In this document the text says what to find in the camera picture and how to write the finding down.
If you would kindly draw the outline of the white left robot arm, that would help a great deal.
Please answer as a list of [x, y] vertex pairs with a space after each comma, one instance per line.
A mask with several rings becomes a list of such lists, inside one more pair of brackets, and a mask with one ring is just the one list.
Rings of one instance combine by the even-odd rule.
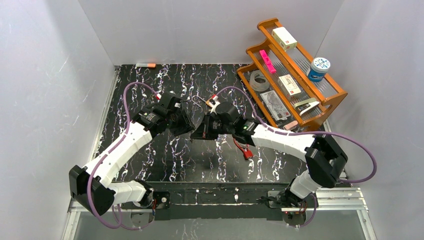
[[172, 92], [158, 102], [143, 107], [123, 132], [98, 157], [85, 166], [69, 171], [71, 197], [87, 210], [94, 207], [101, 216], [113, 205], [129, 202], [151, 207], [153, 187], [143, 180], [113, 182], [120, 169], [157, 135], [169, 130], [174, 136], [193, 131], [195, 126], [182, 106], [183, 100]]

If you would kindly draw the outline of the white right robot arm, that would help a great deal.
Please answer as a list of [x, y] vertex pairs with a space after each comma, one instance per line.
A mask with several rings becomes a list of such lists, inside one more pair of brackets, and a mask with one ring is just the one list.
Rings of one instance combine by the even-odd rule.
[[216, 140], [219, 135], [232, 135], [241, 144], [277, 150], [306, 163], [307, 169], [294, 178], [283, 192], [266, 197], [268, 201], [287, 207], [298, 206], [320, 188], [334, 188], [348, 160], [329, 134], [302, 132], [296, 135], [263, 125], [243, 117], [229, 102], [219, 103], [208, 111], [190, 138]]

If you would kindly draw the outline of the brass padlock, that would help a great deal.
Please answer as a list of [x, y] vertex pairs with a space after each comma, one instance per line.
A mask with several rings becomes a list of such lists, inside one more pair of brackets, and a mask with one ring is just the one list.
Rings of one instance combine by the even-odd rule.
[[193, 102], [193, 104], [195, 106], [198, 106], [199, 108], [201, 108], [202, 106], [199, 103], [196, 102], [196, 99], [200, 100], [201, 102], [203, 102], [206, 106], [208, 106], [210, 108], [214, 107], [214, 104], [211, 103], [209, 100], [205, 100], [202, 97], [200, 97], [199, 95], [194, 95], [194, 96], [191, 97], [191, 101]]

